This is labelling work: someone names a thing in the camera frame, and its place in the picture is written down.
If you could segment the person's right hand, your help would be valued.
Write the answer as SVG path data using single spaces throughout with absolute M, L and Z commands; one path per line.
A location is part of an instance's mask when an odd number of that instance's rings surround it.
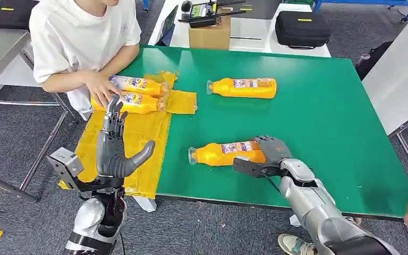
M 84 70 L 82 74 L 84 75 L 83 82 L 89 89 L 92 98 L 101 106 L 107 107 L 113 95 L 122 94 L 121 90 L 110 83 L 105 75 L 92 70 Z

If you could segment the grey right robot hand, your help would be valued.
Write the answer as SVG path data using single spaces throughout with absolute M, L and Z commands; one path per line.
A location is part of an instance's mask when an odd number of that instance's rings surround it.
M 258 144 L 263 153 L 266 164 L 279 165 L 283 159 L 292 158 L 292 154 L 285 142 L 276 137 L 259 135 L 254 137 L 254 141 Z

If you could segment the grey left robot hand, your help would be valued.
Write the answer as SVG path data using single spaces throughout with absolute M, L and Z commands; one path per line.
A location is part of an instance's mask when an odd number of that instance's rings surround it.
M 125 156 L 123 131 L 128 113 L 120 113 L 123 103 L 113 94 L 106 107 L 102 129 L 96 144 L 96 167 L 99 176 L 125 178 L 145 163 L 154 153 L 156 142 L 149 140 L 132 157 Z

